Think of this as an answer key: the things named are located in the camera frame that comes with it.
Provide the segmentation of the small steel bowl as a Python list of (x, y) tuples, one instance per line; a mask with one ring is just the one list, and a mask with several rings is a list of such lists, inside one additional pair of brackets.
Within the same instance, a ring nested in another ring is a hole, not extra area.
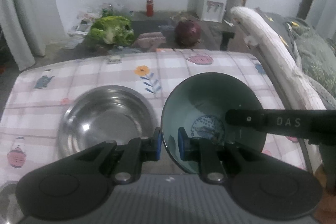
[(60, 119), (59, 155), (67, 157), (107, 140), (127, 144), (150, 137), (156, 127), (154, 109), (139, 92), (118, 85), (94, 88), (74, 100)]

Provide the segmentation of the green ceramic bowl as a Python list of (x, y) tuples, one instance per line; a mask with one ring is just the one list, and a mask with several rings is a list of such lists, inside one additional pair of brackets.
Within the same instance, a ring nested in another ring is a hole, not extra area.
[(179, 168), (197, 173), (198, 164), (182, 161), (178, 129), (190, 138), (206, 138), (224, 145), (236, 141), (261, 152), (266, 134), (252, 128), (232, 127), (225, 122), (230, 109), (261, 110), (254, 92), (242, 81), (223, 73), (201, 73), (181, 82), (168, 96), (161, 115), (161, 130), (167, 153)]

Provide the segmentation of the white padded chair back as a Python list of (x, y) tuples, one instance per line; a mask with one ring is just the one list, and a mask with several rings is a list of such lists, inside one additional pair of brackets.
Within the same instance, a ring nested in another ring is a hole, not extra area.
[(247, 44), (255, 49), (265, 68), (270, 69), (291, 109), (325, 110), (321, 98), (312, 84), (296, 65), (294, 58), (286, 49), (280, 36), (271, 26), (253, 9), (234, 7), (230, 10), (235, 22), (251, 36)]

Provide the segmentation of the grey green blanket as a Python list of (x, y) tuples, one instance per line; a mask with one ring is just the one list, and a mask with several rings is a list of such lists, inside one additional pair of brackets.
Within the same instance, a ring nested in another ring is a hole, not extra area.
[(322, 38), (305, 20), (286, 17), (260, 8), (255, 11), (278, 34), (280, 40), (307, 75), (328, 110), (335, 109), (335, 42)]

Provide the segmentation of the raw meat piece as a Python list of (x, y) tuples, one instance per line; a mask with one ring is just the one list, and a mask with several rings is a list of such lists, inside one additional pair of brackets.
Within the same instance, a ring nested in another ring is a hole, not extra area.
[(148, 32), (140, 34), (131, 45), (132, 48), (137, 48), (143, 52), (155, 52), (161, 45), (165, 44), (166, 38), (161, 32)]

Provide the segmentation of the checked patterned tablecloth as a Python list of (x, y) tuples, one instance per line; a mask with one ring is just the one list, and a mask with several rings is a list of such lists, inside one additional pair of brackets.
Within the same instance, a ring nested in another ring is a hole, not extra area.
[(170, 93), (200, 73), (246, 85), (225, 88), (221, 96), (246, 103), (252, 90), (263, 108), (284, 107), (263, 66), (247, 53), (165, 50), (32, 69), (1, 95), (1, 184), (108, 139), (125, 144), (151, 135)]

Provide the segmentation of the green lettuce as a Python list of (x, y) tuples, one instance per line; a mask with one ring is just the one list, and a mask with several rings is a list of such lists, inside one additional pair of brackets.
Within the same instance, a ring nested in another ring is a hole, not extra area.
[(131, 45), (135, 40), (131, 21), (124, 16), (105, 16), (96, 19), (87, 36), (98, 43), (122, 47)]

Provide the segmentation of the red onion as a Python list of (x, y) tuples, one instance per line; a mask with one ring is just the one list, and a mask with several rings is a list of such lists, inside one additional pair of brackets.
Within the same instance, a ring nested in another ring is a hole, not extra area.
[(201, 27), (192, 20), (180, 20), (174, 30), (175, 42), (182, 48), (195, 46), (201, 38)]

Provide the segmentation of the red bottle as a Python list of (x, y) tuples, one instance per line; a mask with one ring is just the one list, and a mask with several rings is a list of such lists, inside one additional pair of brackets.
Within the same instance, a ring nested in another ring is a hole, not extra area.
[(146, 16), (151, 17), (154, 14), (154, 3), (153, 0), (146, 1)]

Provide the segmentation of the white water dispenser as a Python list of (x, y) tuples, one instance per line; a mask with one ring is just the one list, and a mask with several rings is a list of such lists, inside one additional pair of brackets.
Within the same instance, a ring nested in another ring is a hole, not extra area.
[(227, 0), (198, 0), (197, 16), (202, 21), (221, 23), (226, 4)]

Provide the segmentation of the grey curtain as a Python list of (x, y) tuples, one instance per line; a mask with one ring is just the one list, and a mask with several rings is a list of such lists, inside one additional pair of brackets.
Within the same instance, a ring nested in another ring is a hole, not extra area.
[(1, 28), (20, 71), (32, 67), (35, 57), (45, 55), (33, 0), (1, 0)]

